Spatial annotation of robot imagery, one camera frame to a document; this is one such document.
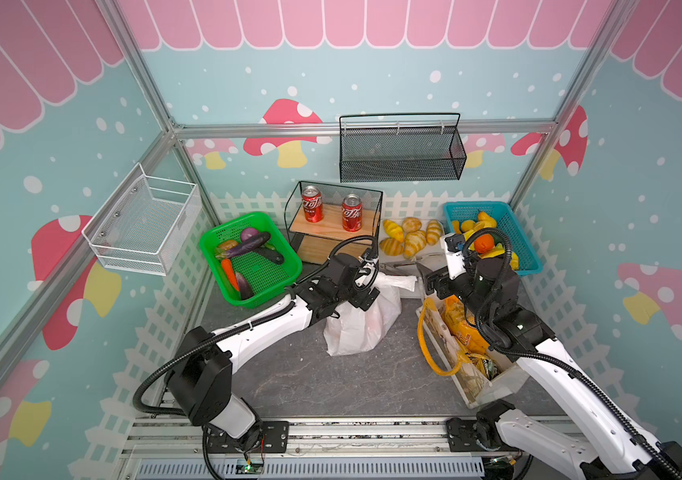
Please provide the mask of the orange fruit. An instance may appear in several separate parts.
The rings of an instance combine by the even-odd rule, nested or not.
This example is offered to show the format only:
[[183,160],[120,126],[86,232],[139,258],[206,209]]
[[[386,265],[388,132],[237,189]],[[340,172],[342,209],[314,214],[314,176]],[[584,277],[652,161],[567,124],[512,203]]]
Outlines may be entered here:
[[486,254],[495,248],[495,239],[491,234],[479,236],[473,243],[473,249],[479,254]]

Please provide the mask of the pale round bread roll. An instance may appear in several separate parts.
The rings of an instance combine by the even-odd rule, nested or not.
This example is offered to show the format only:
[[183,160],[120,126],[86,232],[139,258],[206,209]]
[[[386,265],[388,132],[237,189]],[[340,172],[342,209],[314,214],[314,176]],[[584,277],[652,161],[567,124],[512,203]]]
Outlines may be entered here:
[[405,234],[410,234],[422,229],[422,221],[416,217],[407,217],[402,221],[401,226]]

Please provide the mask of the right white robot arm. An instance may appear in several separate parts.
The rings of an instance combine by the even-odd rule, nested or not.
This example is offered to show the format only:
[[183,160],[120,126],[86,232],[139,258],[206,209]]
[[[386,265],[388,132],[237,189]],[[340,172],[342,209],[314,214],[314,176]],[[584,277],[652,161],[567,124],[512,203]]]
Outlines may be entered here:
[[498,258],[448,260],[436,271],[420,267],[426,294],[462,301],[492,350],[535,379],[585,437],[574,439],[496,400],[477,415],[480,446],[523,450],[570,479],[682,478],[682,446],[659,441],[591,380],[553,330],[520,304],[516,272],[503,271]]

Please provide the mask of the long striped croissant centre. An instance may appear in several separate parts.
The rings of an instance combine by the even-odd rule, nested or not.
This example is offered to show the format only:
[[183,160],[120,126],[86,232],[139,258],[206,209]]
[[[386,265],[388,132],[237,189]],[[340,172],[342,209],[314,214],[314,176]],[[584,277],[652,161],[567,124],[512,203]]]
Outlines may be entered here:
[[404,242],[403,257],[406,259],[414,258],[427,246],[426,232],[419,230],[407,234]]

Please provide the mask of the small striped croissant right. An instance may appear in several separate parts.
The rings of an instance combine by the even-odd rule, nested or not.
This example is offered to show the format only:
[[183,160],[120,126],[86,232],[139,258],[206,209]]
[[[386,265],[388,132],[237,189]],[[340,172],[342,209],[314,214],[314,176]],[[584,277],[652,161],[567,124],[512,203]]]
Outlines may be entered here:
[[432,219],[426,227],[426,240],[428,245],[437,245],[444,235],[444,227],[438,220]]

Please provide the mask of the red cola can right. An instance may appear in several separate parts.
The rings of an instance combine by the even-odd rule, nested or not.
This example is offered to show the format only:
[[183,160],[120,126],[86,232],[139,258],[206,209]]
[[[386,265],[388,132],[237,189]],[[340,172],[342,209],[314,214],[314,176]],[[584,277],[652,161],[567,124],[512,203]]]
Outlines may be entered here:
[[342,227],[347,232],[357,232],[362,228],[363,204],[362,199],[354,194],[348,194],[341,207]]

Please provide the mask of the dark purple eggplant small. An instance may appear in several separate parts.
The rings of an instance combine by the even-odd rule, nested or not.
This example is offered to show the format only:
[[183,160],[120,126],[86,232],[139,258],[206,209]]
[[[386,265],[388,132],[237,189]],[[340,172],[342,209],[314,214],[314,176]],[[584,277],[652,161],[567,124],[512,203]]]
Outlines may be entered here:
[[242,300],[250,299],[255,295],[252,286],[241,272],[235,272],[235,279],[237,282],[237,289]]

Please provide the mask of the red cola can left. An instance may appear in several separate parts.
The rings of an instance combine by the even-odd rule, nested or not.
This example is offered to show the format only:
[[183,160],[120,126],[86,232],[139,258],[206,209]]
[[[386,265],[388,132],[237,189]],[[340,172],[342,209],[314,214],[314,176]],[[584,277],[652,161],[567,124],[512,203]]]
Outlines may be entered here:
[[323,196],[315,185],[307,185],[302,190],[302,207],[309,223],[319,223],[324,218]]

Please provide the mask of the canvas tote bag yellow handles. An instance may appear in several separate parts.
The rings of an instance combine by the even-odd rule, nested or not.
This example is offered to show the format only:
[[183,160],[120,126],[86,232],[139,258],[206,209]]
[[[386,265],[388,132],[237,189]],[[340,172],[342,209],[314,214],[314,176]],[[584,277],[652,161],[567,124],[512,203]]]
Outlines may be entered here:
[[482,338],[456,296],[430,295],[418,310],[417,336],[431,370],[450,379],[471,409],[517,393],[529,375]]

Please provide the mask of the orange carrot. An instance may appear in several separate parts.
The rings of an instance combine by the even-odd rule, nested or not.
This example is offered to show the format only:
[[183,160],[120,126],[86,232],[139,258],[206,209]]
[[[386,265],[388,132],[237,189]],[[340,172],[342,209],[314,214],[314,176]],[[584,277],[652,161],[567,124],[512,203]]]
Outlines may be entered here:
[[222,270],[224,271],[224,273],[226,275],[226,278],[227,278],[229,284],[232,286],[232,288],[236,292],[239,292],[240,288],[239,288],[238,280],[236,277],[236,272],[235,272],[235,269],[233,267],[232,261],[228,258],[223,259],[221,261],[221,267],[222,267]]

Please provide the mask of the purple onion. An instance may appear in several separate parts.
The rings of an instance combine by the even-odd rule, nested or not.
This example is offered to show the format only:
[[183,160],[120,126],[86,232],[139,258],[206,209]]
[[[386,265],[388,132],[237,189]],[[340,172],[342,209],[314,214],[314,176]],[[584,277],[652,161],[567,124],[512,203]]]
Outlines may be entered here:
[[254,227],[247,227],[241,232],[240,239],[242,242],[245,242],[245,241],[249,240],[250,238],[252,238],[256,235],[259,235],[259,234],[260,234],[260,231],[258,229],[254,228]]

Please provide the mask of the black mesh wall basket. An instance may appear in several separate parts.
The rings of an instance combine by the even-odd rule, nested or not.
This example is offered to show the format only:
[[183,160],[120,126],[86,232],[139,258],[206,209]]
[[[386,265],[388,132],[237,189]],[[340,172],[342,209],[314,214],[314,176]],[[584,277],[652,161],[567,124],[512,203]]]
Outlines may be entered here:
[[460,179],[468,158],[459,132],[460,119],[460,114],[449,112],[340,116],[340,180]]

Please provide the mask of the large striped croissant left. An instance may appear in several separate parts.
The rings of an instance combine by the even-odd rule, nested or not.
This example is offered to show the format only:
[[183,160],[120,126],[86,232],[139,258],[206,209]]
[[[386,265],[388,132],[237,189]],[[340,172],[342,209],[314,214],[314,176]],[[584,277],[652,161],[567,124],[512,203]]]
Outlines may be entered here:
[[394,238],[387,237],[379,244],[380,251],[387,256],[400,256],[404,253],[404,244]]

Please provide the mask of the white plastic grocery bag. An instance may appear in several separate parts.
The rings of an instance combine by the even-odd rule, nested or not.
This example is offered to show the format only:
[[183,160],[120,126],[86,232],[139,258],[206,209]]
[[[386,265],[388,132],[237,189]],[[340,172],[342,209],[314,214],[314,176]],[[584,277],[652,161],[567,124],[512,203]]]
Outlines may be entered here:
[[402,313],[401,291],[414,293],[415,276],[380,274],[374,283],[379,295],[367,311],[349,302],[337,311],[339,318],[326,320],[324,338],[330,356],[346,356],[373,350]]

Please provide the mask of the white plastic tray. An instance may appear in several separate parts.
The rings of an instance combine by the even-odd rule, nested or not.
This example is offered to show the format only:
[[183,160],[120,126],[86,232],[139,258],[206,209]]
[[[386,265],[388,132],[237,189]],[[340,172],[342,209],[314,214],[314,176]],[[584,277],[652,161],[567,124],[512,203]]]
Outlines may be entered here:
[[436,270],[445,265],[440,240],[446,234],[437,219],[385,219],[379,235],[380,264],[390,275],[416,275],[423,265]]

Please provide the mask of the green plastic basket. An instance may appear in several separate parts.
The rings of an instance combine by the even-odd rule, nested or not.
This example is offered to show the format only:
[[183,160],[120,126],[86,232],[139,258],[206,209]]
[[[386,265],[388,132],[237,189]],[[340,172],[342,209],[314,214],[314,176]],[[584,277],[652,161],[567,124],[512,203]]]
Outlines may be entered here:
[[[221,250],[240,244],[240,234],[247,227],[269,232],[271,240],[257,250],[230,259],[235,272],[239,271],[245,276],[255,293],[252,298],[242,300],[222,270],[223,259],[218,259],[216,255]],[[303,270],[298,254],[274,221],[263,212],[243,215],[207,231],[202,235],[199,246],[219,284],[223,298],[238,307],[255,308],[279,296],[285,287],[298,279]]]

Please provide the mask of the red cola can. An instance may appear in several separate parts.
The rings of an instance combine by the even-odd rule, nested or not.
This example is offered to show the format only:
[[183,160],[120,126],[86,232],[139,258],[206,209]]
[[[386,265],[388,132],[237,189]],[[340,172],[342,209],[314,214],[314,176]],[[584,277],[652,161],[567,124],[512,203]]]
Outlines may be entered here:
[[309,223],[319,223],[324,218],[323,196],[315,185],[307,185],[302,190],[302,207]]
[[341,207],[342,227],[347,232],[357,232],[362,228],[363,204],[362,199],[354,194],[348,194]]

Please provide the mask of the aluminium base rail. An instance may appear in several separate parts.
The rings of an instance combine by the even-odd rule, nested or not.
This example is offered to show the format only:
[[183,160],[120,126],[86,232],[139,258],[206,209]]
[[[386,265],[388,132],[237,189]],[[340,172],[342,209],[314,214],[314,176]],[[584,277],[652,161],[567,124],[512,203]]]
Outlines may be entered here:
[[[469,447],[452,451],[445,417],[289,418],[284,452],[256,451],[256,479],[478,478],[484,466],[508,461],[521,469],[525,453]],[[206,479],[202,432],[186,421],[141,419],[118,456],[116,479]]]

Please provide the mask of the teal plastic basket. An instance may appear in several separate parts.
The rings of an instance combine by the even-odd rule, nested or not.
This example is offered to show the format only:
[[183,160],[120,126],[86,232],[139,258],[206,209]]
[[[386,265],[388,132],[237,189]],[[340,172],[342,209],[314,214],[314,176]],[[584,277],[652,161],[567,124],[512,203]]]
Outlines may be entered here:
[[481,220],[482,214],[484,217],[492,218],[496,221],[497,228],[503,231],[511,241],[513,253],[518,259],[517,273],[520,276],[528,276],[543,271],[538,254],[507,203],[494,200],[455,201],[446,203],[443,211],[451,233],[455,232],[454,226],[458,224],[460,232],[464,234],[465,229],[462,224],[466,221],[477,223]]

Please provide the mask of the yellow banana bunch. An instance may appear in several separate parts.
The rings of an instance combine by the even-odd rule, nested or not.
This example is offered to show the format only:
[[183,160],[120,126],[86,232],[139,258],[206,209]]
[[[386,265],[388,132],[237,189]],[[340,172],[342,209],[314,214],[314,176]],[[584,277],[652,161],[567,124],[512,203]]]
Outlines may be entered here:
[[[469,240],[475,233],[479,233],[479,236],[483,234],[491,234],[489,232],[489,229],[485,227],[485,225],[482,222],[476,223],[473,225],[472,228],[467,229],[466,231],[463,232],[463,235],[465,236],[466,240]],[[469,249],[473,252],[476,252],[480,255],[482,259],[488,259],[488,258],[496,258],[496,257],[501,257],[504,255],[505,248],[502,245],[500,240],[497,240],[496,237],[491,234],[493,238],[495,239],[495,248],[491,250],[490,252],[486,254],[479,254],[473,249],[473,243],[474,241],[479,237],[477,237],[474,241],[469,243]]]

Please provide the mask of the yellow striped bread roll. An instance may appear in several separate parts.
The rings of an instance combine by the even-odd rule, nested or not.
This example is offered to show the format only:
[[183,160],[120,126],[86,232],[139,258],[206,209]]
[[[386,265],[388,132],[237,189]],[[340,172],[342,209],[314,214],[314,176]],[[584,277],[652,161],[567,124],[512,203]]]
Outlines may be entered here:
[[405,242],[405,232],[403,227],[393,220],[386,219],[383,222],[383,227],[386,235],[397,242]]

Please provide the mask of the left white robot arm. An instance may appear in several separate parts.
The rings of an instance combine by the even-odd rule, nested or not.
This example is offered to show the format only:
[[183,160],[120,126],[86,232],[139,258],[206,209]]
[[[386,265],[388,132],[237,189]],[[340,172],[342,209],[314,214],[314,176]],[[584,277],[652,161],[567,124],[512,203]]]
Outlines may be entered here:
[[379,295],[373,286],[378,260],[346,253],[331,256],[312,275],[286,288],[286,296],[264,312],[212,333],[197,328],[179,349],[179,361],[165,375],[167,389],[191,424],[217,429],[251,449],[263,422],[232,391],[233,376],[249,360],[283,338],[329,317],[343,306],[369,309]]

